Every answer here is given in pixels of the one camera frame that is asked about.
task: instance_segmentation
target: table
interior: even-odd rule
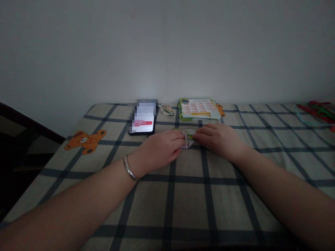
[[[187,123],[159,112],[156,133],[197,129],[206,123],[228,124],[250,147],[335,198],[335,139],[328,127],[305,126],[292,104],[224,104],[223,110],[226,116],[220,121]],[[146,136],[127,134],[130,111],[126,104],[94,105],[73,135],[105,131],[96,149],[88,154],[83,154],[87,149],[82,146],[66,151],[73,135],[69,136],[0,226],[138,147]],[[305,121],[314,120],[309,114],[302,116]],[[143,177],[82,249],[234,244],[293,246],[294,241],[234,165],[195,143],[168,166]]]

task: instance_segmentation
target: silver bangle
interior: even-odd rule
[[[123,160],[124,160],[124,162],[125,162],[126,171],[127,171],[127,173],[130,175],[130,177],[131,177],[133,180],[135,180],[135,181],[139,181],[140,179],[137,178],[137,177],[133,174],[133,172],[130,170],[130,168],[129,168],[128,160],[127,160],[127,156],[128,156],[128,155],[126,154],[126,156],[123,158]]]

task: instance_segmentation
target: wrist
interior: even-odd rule
[[[243,166],[244,163],[247,163],[250,159],[250,155],[253,154],[254,149],[250,148],[249,146],[245,146],[244,148],[240,149],[239,158],[232,161],[236,166],[240,167]]]
[[[137,177],[142,178],[146,175],[145,166],[141,161],[141,158],[138,157],[135,153],[131,153],[127,156],[128,165],[131,172]]]

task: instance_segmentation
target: bed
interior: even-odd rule
[[[175,104],[173,109],[178,114]],[[230,125],[250,147],[335,198],[335,136],[329,127],[301,123],[293,104],[224,104],[223,110],[226,116],[221,120],[191,122],[159,112],[155,130],[197,129],[207,123]],[[146,136],[128,135],[130,111],[126,104],[91,107],[0,226],[138,147]],[[309,114],[301,116],[314,121]],[[98,135],[96,146],[69,147],[70,140],[80,133]],[[183,149],[176,161],[143,177],[82,249],[256,244],[293,247],[296,242],[234,165],[195,143]]]

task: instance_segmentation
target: forearm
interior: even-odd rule
[[[13,222],[0,233],[0,248],[77,250],[135,184],[118,160]]]
[[[335,201],[250,149],[235,163],[279,220],[318,250],[334,248]]]

